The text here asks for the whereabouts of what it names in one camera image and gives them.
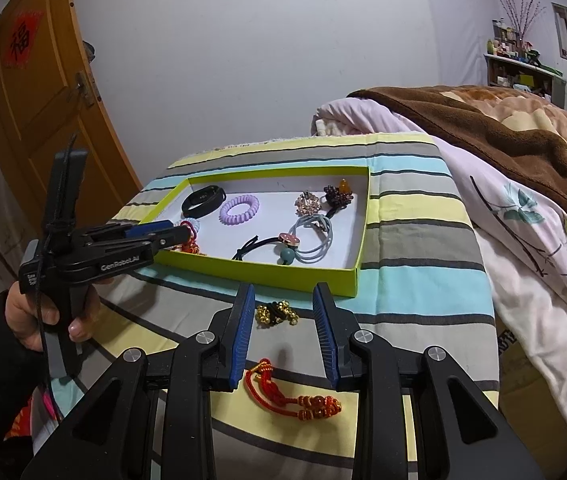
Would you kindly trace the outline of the person's left hand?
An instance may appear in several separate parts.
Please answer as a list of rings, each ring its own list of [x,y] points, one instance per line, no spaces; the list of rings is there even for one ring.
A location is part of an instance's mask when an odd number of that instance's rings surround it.
[[[102,306],[97,290],[88,287],[84,310],[68,326],[70,339],[76,344],[93,337],[101,317]],[[18,282],[8,289],[5,306],[6,322],[26,348],[42,351],[41,324],[55,325],[59,321],[59,312],[52,300],[43,296],[37,300],[32,294],[20,292]]]

